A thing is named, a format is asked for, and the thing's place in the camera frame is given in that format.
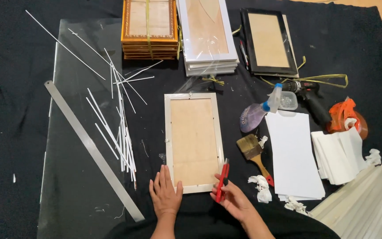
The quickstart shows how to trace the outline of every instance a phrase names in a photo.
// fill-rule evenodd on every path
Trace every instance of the black picture frame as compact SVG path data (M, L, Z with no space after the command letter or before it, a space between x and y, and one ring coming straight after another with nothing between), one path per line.
M286 50L285 53L286 53L290 67L273 67L273 66L258 66L257 65L256 53L254 50L254 41L253 41L253 37L251 33L250 20L248 17L249 13L277 16L282 39L284 41L284 47ZM273 74L281 73L281 74L290 74L290 75L295 75L298 73L297 67L294 61L294 56L291 50L290 42L288 40L289 36L287 34L284 19L280 11L269 11L269 10L254 9L254 8L242 8L241 20L242 20L243 28L244 28L244 36L245 36L245 42L247 47L249 65L252 72L273 73Z

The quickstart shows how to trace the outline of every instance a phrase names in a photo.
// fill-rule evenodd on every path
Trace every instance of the black drill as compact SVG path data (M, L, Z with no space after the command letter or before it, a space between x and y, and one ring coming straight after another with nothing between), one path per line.
M303 100L308 105L309 111L312 116L319 122L323 129L326 128L327 123L331 122L332 118L328 110L322 106L317 96L319 91L319 84L313 82L303 82L298 80L287 81L282 83L283 91L294 92L297 97Z

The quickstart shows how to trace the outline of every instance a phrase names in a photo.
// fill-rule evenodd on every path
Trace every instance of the wooden brush handle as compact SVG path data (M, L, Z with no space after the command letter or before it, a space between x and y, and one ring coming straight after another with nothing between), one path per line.
M260 171L262 172L262 176L267 178L268 176L270 176L270 174L269 174L268 170L266 170L265 167L263 166L262 160L261 160L260 157L261 156L259 154L259 155L255 156L255 157L253 157L251 159L251 161L253 161L253 162L255 162L257 164L257 166L259 167Z

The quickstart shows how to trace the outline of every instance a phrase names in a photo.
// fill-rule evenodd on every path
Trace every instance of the spray bottle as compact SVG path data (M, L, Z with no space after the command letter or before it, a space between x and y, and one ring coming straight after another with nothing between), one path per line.
M268 113L276 113L281 103L282 85L275 84L272 93L269 94L269 99L262 104L251 104L247 107L240 117L240 129L247 133L259 126L263 117Z

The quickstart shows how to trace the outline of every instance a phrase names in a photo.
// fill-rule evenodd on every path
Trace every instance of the red box cutter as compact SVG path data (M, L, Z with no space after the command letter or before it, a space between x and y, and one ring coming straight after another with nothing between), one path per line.
M224 185L228 185L228 174L229 174L229 159L225 159L225 164L222 168L222 174L220 175L219 185L217 187L217 193L216 193L216 202L220 203L225 199L225 192L220 190L221 187Z

